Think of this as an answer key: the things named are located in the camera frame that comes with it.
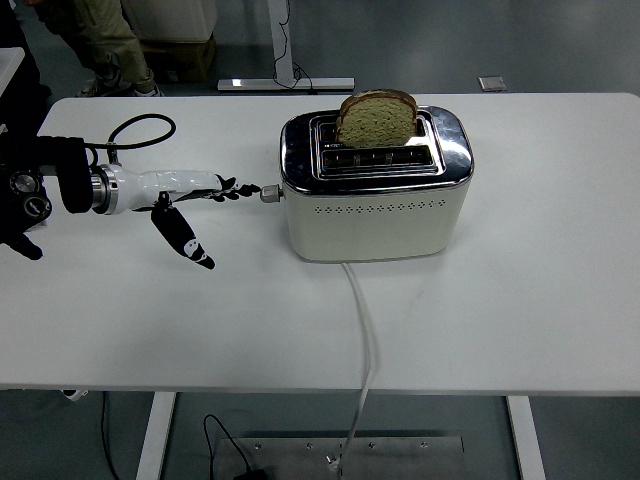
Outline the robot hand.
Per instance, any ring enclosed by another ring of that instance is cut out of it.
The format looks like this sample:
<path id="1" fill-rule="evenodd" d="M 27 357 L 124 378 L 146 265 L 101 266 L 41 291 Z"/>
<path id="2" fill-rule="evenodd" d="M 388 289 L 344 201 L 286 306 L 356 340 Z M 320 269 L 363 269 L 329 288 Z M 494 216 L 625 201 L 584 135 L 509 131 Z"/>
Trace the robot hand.
<path id="1" fill-rule="evenodd" d="M 179 255 L 212 270 L 215 261 L 201 246 L 192 227 L 177 209 L 178 202 L 224 202 L 250 197 L 261 191 L 255 184 L 239 183 L 209 171 L 155 170 L 134 173 L 121 166 L 105 168 L 106 193 L 102 206 L 107 215 L 126 210 L 148 212 L 152 224 Z"/>

